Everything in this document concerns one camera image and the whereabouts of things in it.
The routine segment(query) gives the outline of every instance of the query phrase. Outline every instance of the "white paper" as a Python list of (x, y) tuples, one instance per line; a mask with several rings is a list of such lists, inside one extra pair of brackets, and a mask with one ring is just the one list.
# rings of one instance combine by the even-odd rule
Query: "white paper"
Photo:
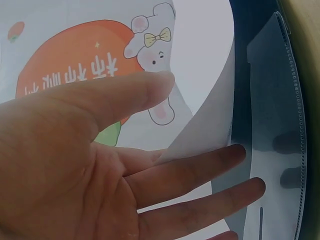
[[(125, 53), (123, 47), (122, 51), (125, 57), (136, 59), (142, 70), (149, 72), (168, 70), (171, 66), (176, 77), (176, 86), (174, 86), (169, 100), (167, 99), (162, 103), (166, 113), (165, 117), (157, 117), (155, 109), (134, 114), (126, 122), (120, 122), (119, 125), (109, 129), (111, 131), (108, 133), (115, 134), (116, 137), (108, 143), (117, 147), (132, 147), (147, 151), (165, 149), (170, 146), (166, 155), (163, 156), (165, 157), (164, 160), (195, 155), (226, 145), (232, 118), (230, 105), (233, 102), (234, 90), (232, 85), (234, 80), (234, 66), (232, 65), (234, 60), (234, 50), (232, 48), (234, 28), (229, 1), (174, 0), (174, 6), (178, 11), (175, 27), (171, 18), (174, 12), (170, 11), (168, 5), (166, 5), (167, 8), (164, 7), (162, 10), (158, 12), (156, 10), (155, 12), (154, 7), (165, 2), (173, 6), (171, 1), (163, 0), (136, 0), (134, 2), (129, 0), (2, 1), (0, 15), (0, 103), (21, 97), (24, 93), (32, 94), (40, 91), (44, 88), (43, 86), (45, 88), (52, 87), (54, 84), (63, 83), (66, 79), (71, 82), (74, 77), (77, 79), (76, 81), (86, 81), (91, 77), (98, 77), (99, 74), (101, 76), (104, 74), (111, 76), (112, 73), (108, 72), (110, 68), (113, 69), (113, 75), (116, 76), (121, 69), (121, 66), (118, 67), (117, 65), (121, 57), (119, 55), (114, 57), (109, 48), (106, 48), (103, 56), (90, 54), (87, 63), (77, 59), (75, 62), (66, 62), (66, 65), (62, 68), (49, 68), (45, 74), (36, 76), (36, 78), (29, 75), (28, 79), (30, 81), (25, 81), (26, 84), (19, 84), (18, 81), (23, 69), (26, 68), (37, 50), (55, 35), (83, 23), (112, 20), (130, 29), (132, 35), (133, 32), (137, 33), (135, 38), (137, 41), (133, 40), (136, 42), (132, 45), (133, 47), (129, 47), (131, 51)], [(146, 22), (145, 20), (148, 20), (147, 29), (134, 29), (133, 21), (138, 16), (145, 16), (140, 21), (142, 22), (142, 28), (145, 25), (143, 24)], [(16, 23), (19, 23), (18, 27), (13, 29), (18, 29), (18, 38), (11, 42), (13, 40), (12, 34), (9, 37), (8, 33)], [(159, 52), (166, 54), (162, 65), (154, 67), (150, 62), (144, 61), (143, 57), (139, 57), (143, 55), (143, 51), (141, 51), (144, 48), (142, 36), (144, 33), (158, 36), (166, 27), (170, 29), (172, 34), (172, 40), (169, 44), (162, 48), (164, 42), (156, 41), (154, 45), (150, 46), (150, 49), (154, 49), (157, 54)], [(104, 43), (97, 40), (94, 41), (94, 45), (84, 45), (83, 49), (90, 48), (90, 51), (93, 51), (103, 47)], [(70, 54), (77, 55), (83, 49)], [(226, 67), (229, 74), (226, 75), (221, 72), (223, 69), (224, 72), (227, 71), (225, 67), (227, 59)], [(53, 67), (57, 65), (54, 61), (47, 64)], [(42, 70), (43, 68), (39, 67), (33, 72), (41, 72)], [(197, 113), (192, 121), (190, 121), (192, 113), (188, 106), (194, 114)], [(214, 117), (213, 111), (216, 111), (219, 117)], [(201, 130), (197, 130), (199, 124), (203, 124)], [(186, 142), (181, 142), (183, 136), (187, 136)], [(210, 194), (212, 194), (211, 183), (208, 182), (185, 196), (150, 206), (142, 211), (190, 201)], [(228, 229), (225, 221), (222, 220), (189, 236), (180, 238), (180, 240), (205, 240)]]
[(230, 139), (235, 89), (235, 49), (201, 108), (157, 163), (203, 154), (227, 146)]

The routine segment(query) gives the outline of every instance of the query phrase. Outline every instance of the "gray surface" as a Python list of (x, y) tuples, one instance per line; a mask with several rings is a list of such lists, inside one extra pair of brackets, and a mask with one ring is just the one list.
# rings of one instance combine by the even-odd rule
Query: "gray surface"
[[(297, 76), (296, 66), (293, 59), (289, 58), (290, 55), (288, 56), (292, 52), (283, 26), (280, 14), (275, 13), (248, 48), (251, 64), (251, 95), (248, 96), (244, 89), (242, 93), (244, 98), (251, 98), (253, 144), (251, 145), (248, 136), (243, 137), (246, 133), (241, 132), (248, 129), (251, 122), (247, 122), (240, 129), (239, 123), (243, 122), (243, 119), (239, 119), (239, 112), (236, 112), (234, 116), (236, 125), (233, 124), (233, 129), (237, 128), (232, 132), (232, 140), (245, 146), (247, 158), (239, 167), (212, 181), (213, 193), (222, 191), (249, 179), (253, 165), (251, 176), (261, 177), (267, 182), (264, 203), (258, 202), (253, 208), (250, 206), (248, 211), (244, 208), (226, 218), (228, 226), (238, 233), (240, 240), (293, 240), (299, 235), (303, 211), (300, 198), (304, 198), (300, 186), (301, 184), (302, 187), (305, 186), (303, 181), (305, 179), (301, 177), (302, 170), (305, 171), (306, 167), (303, 165), (302, 169), (301, 163), (306, 157), (306, 136), (304, 117), (299, 116), (299, 114), (304, 115), (299, 81), (297, 77), (293, 78), (293, 72)], [(236, 97), (234, 105), (235, 111), (243, 108), (245, 119), (246, 113), (249, 113), (251, 108), (248, 109), (247, 104), (239, 106)], [(244, 234), (245, 219), (248, 220), (247, 212), (249, 225), (256, 229)]]

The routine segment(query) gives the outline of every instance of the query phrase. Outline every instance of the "palm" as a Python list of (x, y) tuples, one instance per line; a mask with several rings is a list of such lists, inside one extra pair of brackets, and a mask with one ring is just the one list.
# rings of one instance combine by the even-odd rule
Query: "palm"
[[(137, 213), (186, 194), (245, 156), (242, 147), (231, 146), (154, 165), (162, 151), (93, 142), (106, 127), (163, 101), (171, 87), (169, 76), (140, 73), (68, 84), (1, 105), (0, 235), (173, 240), (258, 199), (264, 184), (252, 179), (212, 196)], [(234, 239), (231, 232), (214, 238)]]

